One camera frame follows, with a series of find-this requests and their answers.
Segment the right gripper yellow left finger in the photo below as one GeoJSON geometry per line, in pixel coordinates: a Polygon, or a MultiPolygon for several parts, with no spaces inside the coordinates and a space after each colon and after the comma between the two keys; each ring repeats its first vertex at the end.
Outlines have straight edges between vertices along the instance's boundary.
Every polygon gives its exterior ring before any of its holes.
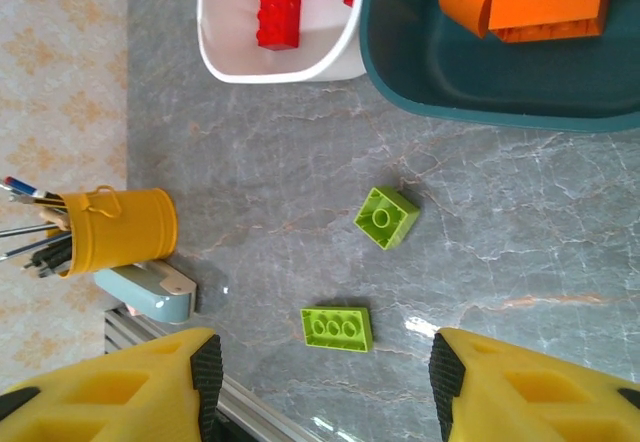
{"type": "Polygon", "coordinates": [[[41,374],[0,395],[0,442],[209,442],[221,342],[193,328],[41,374]]]}

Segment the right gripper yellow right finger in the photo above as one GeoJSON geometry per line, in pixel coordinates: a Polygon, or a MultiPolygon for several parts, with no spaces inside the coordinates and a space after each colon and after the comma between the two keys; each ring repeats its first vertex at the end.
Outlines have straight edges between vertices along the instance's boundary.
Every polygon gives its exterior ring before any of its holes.
{"type": "Polygon", "coordinates": [[[443,442],[640,442],[640,384],[455,328],[429,376],[443,442]]]}

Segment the long orange lego brick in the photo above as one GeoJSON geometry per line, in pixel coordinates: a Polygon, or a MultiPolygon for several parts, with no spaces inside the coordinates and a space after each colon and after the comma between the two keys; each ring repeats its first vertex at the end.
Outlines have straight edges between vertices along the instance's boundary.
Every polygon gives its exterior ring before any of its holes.
{"type": "Polygon", "coordinates": [[[597,37],[609,0],[491,0],[489,31],[505,43],[597,37]]]}

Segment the pale blue stapler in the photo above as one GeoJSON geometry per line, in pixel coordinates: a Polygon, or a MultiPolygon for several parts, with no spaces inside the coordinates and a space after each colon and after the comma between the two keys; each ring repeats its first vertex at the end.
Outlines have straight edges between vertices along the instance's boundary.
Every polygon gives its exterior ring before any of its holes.
{"type": "Polygon", "coordinates": [[[134,314],[156,322],[185,323],[195,311],[197,284],[164,260],[103,269],[94,279],[134,314]]]}

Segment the black marker pen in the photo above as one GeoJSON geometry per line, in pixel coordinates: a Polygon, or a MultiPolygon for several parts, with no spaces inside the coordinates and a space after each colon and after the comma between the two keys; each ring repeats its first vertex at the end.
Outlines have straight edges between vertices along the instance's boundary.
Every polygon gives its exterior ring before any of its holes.
{"type": "Polygon", "coordinates": [[[34,269],[39,278],[48,277],[72,256],[72,239],[70,237],[54,242],[33,253],[30,260],[22,267],[23,271],[34,269]]]}

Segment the dark thin pen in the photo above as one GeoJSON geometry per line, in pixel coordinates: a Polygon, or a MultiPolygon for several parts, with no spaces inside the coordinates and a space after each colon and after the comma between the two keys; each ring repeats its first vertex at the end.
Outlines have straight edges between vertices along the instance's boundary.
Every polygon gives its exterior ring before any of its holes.
{"type": "Polygon", "coordinates": [[[31,244],[10,250],[8,252],[5,252],[3,254],[0,254],[0,262],[26,254],[26,253],[31,253],[33,251],[35,251],[36,249],[45,247],[45,246],[49,246],[51,244],[54,243],[58,243],[64,240],[67,240],[71,237],[71,233],[70,232],[64,232],[64,233],[59,233],[55,236],[52,237],[48,237],[46,239],[37,241],[37,242],[33,242],[31,244]]]}

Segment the yellow metal pen cup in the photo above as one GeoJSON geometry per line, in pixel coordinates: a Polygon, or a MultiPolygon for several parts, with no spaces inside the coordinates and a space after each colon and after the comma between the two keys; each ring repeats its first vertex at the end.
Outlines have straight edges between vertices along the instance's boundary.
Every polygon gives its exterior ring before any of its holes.
{"type": "Polygon", "coordinates": [[[170,256],[178,238],[175,205],[162,189],[117,191],[101,185],[62,196],[72,255],[63,278],[170,256]]]}

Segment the silver pen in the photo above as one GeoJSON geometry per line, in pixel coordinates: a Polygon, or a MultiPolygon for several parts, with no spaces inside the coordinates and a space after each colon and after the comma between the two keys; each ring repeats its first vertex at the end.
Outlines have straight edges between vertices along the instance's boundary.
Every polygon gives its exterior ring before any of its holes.
{"type": "Polygon", "coordinates": [[[32,225],[32,226],[25,226],[25,227],[13,228],[13,229],[0,230],[0,239],[35,234],[40,232],[45,233],[47,237],[55,237],[58,235],[70,234],[70,231],[61,230],[55,224],[41,224],[41,225],[32,225]]]}

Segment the beige wooden stick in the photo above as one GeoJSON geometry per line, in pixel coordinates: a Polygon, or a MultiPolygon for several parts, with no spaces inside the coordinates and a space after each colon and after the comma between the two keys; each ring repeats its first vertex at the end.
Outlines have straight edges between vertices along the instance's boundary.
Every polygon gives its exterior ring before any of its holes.
{"type": "Polygon", "coordinates": [[[70,219],[66,212],[57,208],[45,207],[39,216],[47,223],[55,224],[62,231],[70,230],[70,219]]]}

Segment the long green lego brick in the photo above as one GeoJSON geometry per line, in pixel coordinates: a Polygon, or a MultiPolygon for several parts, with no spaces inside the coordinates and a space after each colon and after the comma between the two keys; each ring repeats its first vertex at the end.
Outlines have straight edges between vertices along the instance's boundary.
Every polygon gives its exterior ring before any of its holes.
{"type": "Polygon", "coordinates": [[[307,307],[300,310],[309,347],[367,353],[373,349],[369,312],[364,307],[307,307]]]}

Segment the blue capped pen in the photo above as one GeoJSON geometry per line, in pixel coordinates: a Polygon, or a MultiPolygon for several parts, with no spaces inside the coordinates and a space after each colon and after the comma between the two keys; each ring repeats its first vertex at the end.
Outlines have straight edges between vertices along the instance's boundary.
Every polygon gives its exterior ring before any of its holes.
{"type": "Polygon", "coordinates": [[[6,188],[12,196],[24,203],[35,203],[37,205],[59,207],[64,206],[62,198],[52,192],[37,189],[32,185],[29,185],[14,177],[7,176],[1,183],[3,188],[6,188]]]}

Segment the green square lego brick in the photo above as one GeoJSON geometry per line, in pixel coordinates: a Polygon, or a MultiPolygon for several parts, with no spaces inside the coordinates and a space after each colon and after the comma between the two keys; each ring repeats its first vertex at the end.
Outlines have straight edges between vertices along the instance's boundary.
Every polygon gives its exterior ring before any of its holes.
{"type": "Polygon", "coordinates": [[[382,250],[391,250],[402,243],[419,214],[420,209],[393,187],[373,187],[354,224],[382,250]]]}

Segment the teal plastic container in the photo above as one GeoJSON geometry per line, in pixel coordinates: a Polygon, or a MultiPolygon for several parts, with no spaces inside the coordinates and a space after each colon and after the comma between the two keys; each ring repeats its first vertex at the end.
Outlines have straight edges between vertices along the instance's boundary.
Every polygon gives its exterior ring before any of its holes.
{"type": "Polygon", "coordinates": [[[438,0],[363,0],[360,47],[375,88],[407,112],[494,126],[640,128],[640,0],[611,0],[599,38],[478,38],[438,0]]]}

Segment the white plastic container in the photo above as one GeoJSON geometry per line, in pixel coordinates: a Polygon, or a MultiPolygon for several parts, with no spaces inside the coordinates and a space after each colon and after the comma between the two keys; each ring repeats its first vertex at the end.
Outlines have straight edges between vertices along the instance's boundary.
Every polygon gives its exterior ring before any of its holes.
{"type": "Polygon", "coordinates": [[[259,0],[197,0],[201,57],[233,84],[340,81],[366,73],[359,42],[363,0],[303,0],[300,46],[272,51],[256,40],[259,0]]]}

